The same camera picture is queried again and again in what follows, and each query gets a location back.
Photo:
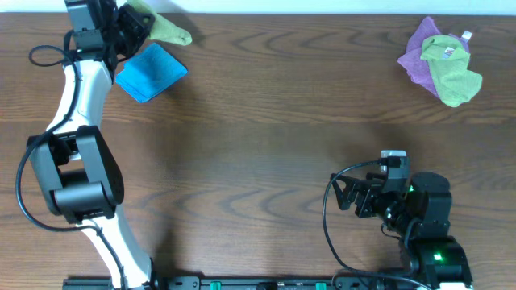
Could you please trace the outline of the crumpled olive green cloth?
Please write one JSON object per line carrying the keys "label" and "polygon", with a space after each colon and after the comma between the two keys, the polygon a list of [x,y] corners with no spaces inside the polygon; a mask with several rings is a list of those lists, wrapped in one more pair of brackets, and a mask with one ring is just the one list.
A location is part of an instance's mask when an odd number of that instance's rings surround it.
{"label": "crumpled olive green cloth", "polygon": [[422,42],[421,60],[428,64],[440,100],[456,108],[480,91],[483,77],[468,69],[471,54],[449,35],[433,35]]}

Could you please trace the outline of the folded blue cloth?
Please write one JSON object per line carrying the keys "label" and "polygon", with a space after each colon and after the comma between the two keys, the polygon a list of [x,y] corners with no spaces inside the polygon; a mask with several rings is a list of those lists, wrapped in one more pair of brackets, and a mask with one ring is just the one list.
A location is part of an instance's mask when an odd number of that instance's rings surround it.
{"label": "folded blue cloth", "polygon": [[188,73],[187,68],[158,43],[129,59],[115,82],[139,103],[164,92]]}

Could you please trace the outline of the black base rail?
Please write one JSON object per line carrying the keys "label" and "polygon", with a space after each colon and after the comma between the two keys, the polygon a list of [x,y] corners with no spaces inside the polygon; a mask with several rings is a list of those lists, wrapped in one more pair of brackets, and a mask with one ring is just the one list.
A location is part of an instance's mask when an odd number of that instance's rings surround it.
{"label": "black base rail", "polygon": [[206,278],[194,275],[159,278],[143,289],[163,290],[407,290],[407,282],[372,277],[338,275],[334,278],[261,277]]}

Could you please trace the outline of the purple cloth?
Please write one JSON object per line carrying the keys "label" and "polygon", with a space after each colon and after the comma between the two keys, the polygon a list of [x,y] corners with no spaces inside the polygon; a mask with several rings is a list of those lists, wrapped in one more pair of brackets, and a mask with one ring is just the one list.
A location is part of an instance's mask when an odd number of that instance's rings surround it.
{"label": "purple cloth", "polygon": [[400,56],[397,62],[406,70],[412,82],[421,85],[440,99],[431,77],[429,66],[425,60],[420,59],[423,41],[434,35],[441,35],[441,32],[435,25],[434,19],[427,16],[409,38],[405,54]]}

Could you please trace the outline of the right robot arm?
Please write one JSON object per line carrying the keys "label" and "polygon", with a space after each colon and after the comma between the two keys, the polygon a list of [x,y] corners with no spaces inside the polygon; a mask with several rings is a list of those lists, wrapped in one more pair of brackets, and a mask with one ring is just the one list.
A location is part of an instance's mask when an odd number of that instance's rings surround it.
{"label": "right robot arm", "polygon": [[449,235],[452,195],[449,181],[433,172],[410,175],[394,169],[363,179],[332,174],[341,210],[355,205],[358,218],[378,217],[397,233],[402,268],[370,272],[373,289],[471,289],[472,274],[463,247]]}

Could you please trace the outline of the light green cloth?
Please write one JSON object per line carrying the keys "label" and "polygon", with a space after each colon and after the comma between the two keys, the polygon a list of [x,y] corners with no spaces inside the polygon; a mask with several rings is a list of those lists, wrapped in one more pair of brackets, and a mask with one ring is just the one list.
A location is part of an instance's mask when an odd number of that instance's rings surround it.
{"label": "light green cloth", "polygon": [[193,41],[192,35],[185,29],[167,20],[155,12],[144,0],[127,0],[137,12],[151,14],[155,21],[152,24],[148,38],[181,46],[190,45]]}

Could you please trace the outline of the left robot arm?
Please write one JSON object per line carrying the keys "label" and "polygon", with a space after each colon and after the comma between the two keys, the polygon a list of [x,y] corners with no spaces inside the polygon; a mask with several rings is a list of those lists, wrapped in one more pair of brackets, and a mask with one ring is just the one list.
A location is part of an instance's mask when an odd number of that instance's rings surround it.
{"label": "left robot arm", "polygon": [[[55,118],[31,136],[16,174],[15,194],[26,218],[52,232],[82,232],[107,265],[103,282],[70,280],[73,289],[158,289],[152,258],[139,246],[123,212],[122,173],[100,131],[103,106],[117,65],[132,58],[150,33],[154,17],[114,1],[65,3],[72,30],[57,49],[65,86]],[[48,210],[68,226],[50,226],[27,210],[21,194],[31,163]]]}

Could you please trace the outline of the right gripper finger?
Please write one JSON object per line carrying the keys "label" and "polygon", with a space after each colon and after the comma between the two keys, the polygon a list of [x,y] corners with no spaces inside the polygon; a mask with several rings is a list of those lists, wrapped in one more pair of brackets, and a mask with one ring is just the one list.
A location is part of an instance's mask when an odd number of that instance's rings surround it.
{"label": "right gripper finger", "polygon": [[336,173],[331,174],[330,180],[333,179],[344,182],[347,187],[351,187],[353,184],[383,184],[383,175],[372,172],[368,172],[363,180],[345,175],[337,176]]}
{"label": "right gripper finger", "polygon": [[351,204],[356,199],[356,183],[345,184],[344,186],[334,183],[333,189],[339,208],[341,210],[349,210]]}

